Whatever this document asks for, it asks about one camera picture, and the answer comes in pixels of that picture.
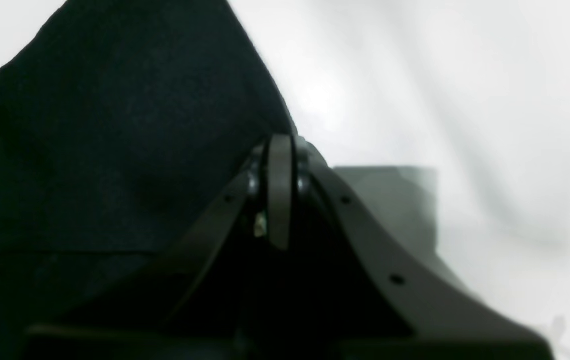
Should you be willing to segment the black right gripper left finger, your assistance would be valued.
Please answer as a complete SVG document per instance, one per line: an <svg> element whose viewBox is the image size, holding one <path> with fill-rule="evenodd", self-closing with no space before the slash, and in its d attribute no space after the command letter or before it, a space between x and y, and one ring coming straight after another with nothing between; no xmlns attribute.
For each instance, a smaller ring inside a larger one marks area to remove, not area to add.
<svg viewBox="0 0 570 360"><path fill-rule="evenodd" d="M276 135L251 151L247 166L189 231L132 278L63 317L27 331L27 360L232 360L233 342L167 333L249 211L267 242L286 251L294 200L294 139Z"/></svg>

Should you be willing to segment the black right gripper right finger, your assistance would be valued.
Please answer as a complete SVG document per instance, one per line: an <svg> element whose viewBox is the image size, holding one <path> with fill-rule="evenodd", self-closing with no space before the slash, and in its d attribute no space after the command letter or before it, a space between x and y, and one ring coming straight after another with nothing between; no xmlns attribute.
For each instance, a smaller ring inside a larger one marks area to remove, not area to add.
<svg viewBox="0 0 570 360"><path fill-rule="evenodd" d="M337 234L365 276L385 319L374 335L347 335L333 345L342 360L551 360L545 339L506 319L420 264L396 242L303 137L292 138L296 186L319 194Z"/></svg>

